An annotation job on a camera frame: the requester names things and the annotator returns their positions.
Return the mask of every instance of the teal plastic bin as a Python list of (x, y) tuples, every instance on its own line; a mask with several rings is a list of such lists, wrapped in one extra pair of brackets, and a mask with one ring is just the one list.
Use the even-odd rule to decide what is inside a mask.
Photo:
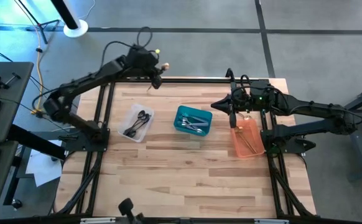
[[(198, 133), (198, 132), (193, 131), (191, 129), (185, 128), (185, 127), (178, 124), (178, 121), (180, 121), (180, 116), (182, 115), (182, 113), (187, 113), (189, 116), (195, 116), (195, 117), (198, 117), (200, 119), (203, 119), (203, 120), (207, 121), (208, 126), (207, 127), (199, 127), (202, 130), (202, 133)], [(198, 110), (198, 109), (195, 109), (195, 108), (190, 108), (188, 106), (179, 106), (179, 108), (177, 110), (177, 114), (175, 115), (175, 119), (174, 119), (174, 127), (178, 131), (183, 131), (183, 132), (186, 132), (186, 133), (195, 134), (197, 136), (206, 136), (210, 131), (211, 119), (212, 118), (213, 118), (213, 114), (211, 112), (209, 112), (209, 111)]]

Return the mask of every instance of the tripod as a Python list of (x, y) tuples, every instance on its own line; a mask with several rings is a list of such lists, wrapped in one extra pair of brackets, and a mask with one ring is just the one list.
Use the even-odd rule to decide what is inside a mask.
[(44, 22), (44, 23), (39, 23), (37, 21), (37, 19), (32, 15), (32, 13), (26, 8), (26, 6), (24, 5), (24, 3), (22, 3), (21, 0), (18, 0), (19, 3), (22, 5), (22, 7), (27, 11), (27, 13), (31, 16), (31, 18), (34, 20), (34, 22), (37, 24), (37, 27), (39, 27), (40, 29), (40, 33), (42, 34), (42, 37), (43, 37), (43, 41), (45, 44), (48, 44), (47, 42), (47, 38), (45, 37), (45, 34), (44, 34), (44, 29), (47, 27), (47, 25), (51, 24), (51, 23), (59, 23), (59, 19), (56, 19), (56, 20), (53, 20), (53, 21), (49, 21), (49, 22)]

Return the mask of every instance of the white stand base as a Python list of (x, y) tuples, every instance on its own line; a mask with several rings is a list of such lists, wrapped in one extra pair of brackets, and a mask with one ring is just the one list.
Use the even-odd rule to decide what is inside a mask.
[(85, 34), (88, 30), (88, 24), (86, 21), (83, 21), (81, 19), (79, 19), (79, 22), (80, 22), (80, 27), (77, 28), (77, 29), (69, 29), (67, 25), (65, 25), (63, 27), (63, 33), (67, 36), (67, 37), (72, 37), (72, 38), (75, 38), (75, 37), (80, 37), (82, 36), (83, 34)]

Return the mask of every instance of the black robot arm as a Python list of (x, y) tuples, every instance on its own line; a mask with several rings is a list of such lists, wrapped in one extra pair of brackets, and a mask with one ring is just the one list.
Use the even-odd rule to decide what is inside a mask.
[(301, 101), (295, 97), (283, 94), (273, 87), (268, 80), (249, 80), (248, 86), (236, 87), (232, 70), (228, 69), (227, 77), (231, 77), (231, 94), (224, 99), (211, 104), (211, 107), (227, 113), (230, 116), (231, 128), (236, 127), (235, 114), (240, 111), (272, 112), (278, 116), (302, 114), (323, 118), (307, 124), (295, 126), (275, 125), (272, 130), (263, 131), (261, 136), (266, 144), (285, 143), (294, 136), (331, 132), (334, 134), (351, 134), (356, 130), (357, 124), (362, 123), (362, 117), (353, 114), (340, 105), (314, 103), (313, 101)]
[(133, 45), (127, 55), (106, 63), (97, 72), (60, 85), (50, 94), (43, 107), (53, 121), (71, 124), (92, 141), (100, 141), (101, 128), (94, 121), (85, 121), (72, 113), (72, 101), (94, 87), (130, 78), (149, 78), (152, 86), (158, 89), (162, 84), (160, 75), (168, 68), (166, 64), (156, 68), (158, 63), (158, 59), (144, 47)]

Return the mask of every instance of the white paper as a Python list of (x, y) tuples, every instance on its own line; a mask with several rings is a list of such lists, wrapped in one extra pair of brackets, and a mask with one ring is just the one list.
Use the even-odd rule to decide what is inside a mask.
[[(50, 142), (58, 146), (61, 146), (62, 143), (59, 140), (52, 140)], [(59, 160), (52, 161), (50, 156), (32, 150), (27, 163), (26, 174), (34, 174), (36, 186), (40, 186), (61, 176), (61, 162)]]

